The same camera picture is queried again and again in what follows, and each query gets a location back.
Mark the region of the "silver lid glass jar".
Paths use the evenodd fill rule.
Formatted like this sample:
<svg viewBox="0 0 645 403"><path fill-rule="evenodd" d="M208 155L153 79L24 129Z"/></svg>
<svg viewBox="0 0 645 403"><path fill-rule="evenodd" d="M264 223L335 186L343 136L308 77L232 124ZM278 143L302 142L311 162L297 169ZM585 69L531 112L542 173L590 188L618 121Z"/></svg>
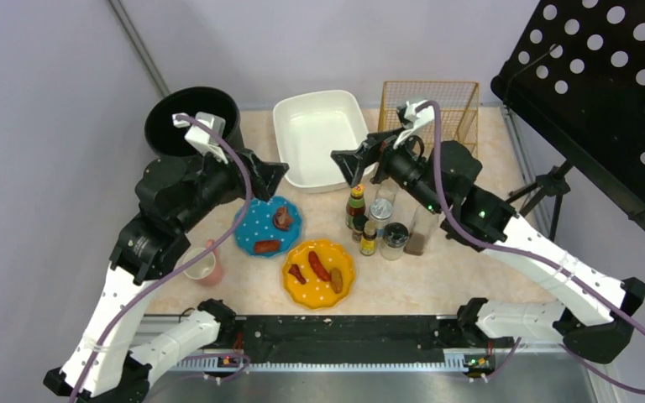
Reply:
<svg viewBox="0 0 645 403"><path fill-rule="evenodd" d="M368 218L375 225L377 237L382 238L385 226L393 214L393 203L385 198L375 198L369 207Z"/></svg>

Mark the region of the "glass bottle brown contents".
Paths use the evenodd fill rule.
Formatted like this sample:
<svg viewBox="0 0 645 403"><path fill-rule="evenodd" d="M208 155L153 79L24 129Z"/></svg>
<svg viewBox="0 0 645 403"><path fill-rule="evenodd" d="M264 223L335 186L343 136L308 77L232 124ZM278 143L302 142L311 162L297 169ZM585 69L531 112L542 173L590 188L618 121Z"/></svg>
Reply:
<svg viewBox="0 0 645 403"><path fill-rule="evenodd" d="M424 254L428 242L438 228L439 215L428 207L419 206L409 227L410 236L404 247L404 253L414 256Z"/></svg>

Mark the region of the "small yellow label bottle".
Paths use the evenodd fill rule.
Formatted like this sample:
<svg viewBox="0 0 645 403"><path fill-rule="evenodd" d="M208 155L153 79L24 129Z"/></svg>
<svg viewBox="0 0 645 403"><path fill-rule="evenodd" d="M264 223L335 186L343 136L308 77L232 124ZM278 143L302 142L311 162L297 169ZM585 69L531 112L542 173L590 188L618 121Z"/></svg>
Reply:
<svg viewBox="0 0 645 403"><path fill-rule="evenodd" d="M359 251L364 256L371 256L376 251L377 226L373 221L367 221L364 225L362 238L359 243Z"/></svg>

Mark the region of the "glass oil bottle gold spout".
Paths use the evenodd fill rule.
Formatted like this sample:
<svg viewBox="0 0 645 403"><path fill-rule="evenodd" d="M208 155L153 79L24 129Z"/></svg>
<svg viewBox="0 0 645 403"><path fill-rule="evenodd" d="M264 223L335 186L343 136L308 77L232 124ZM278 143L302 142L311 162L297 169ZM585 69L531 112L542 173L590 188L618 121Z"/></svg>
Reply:
<svg viewBox="0 0 645 403"><path fill-rule="evenodd" d="M378 185L375 193L375 200L387 200L391 205L394 205L399 190L400 186L391 178L387 178Z"/></svg>

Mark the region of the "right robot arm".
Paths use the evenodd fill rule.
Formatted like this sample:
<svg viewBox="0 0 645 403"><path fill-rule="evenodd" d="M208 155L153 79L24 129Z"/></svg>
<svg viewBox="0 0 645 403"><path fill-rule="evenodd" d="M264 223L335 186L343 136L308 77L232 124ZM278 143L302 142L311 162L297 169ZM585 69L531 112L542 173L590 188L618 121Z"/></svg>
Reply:
<svg viewBox="0 0 645 403"><path fill-rule="evenodd" d="M413 140L396 142L395 130L372 133L355 150L331 154L351 186L375 165L375 182L394 181L429 212L450 212L442 229L449 238L510 265L554 296L541 304L474 298L457 312L470 345L491 339L525 338L561 343L598 364L612 362L629 344L628 322L645 298L645 284L618 280L589 267L532 227L505 200L475 183L482 165L456 141L444 141L440 161L415 154Z"/></svg>

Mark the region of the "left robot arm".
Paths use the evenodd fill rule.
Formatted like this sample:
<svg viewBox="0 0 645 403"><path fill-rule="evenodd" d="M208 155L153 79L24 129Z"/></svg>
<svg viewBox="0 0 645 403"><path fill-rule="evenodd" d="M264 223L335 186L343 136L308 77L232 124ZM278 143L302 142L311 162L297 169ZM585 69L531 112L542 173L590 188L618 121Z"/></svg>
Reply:
<svg viewBox="0 0 645 403"><path fill-rule="evenodd" d="M155 291L190 248L190 230L235 199L271 199L288 168L250 149L236 151L228 163L211 155L150 162L135 187L139 212L118 235L81 341L62 366L47 372L45 387L71 402L141 402L188 355L228 341L235 314L211 299L151 341L132 344Z"/></svg>

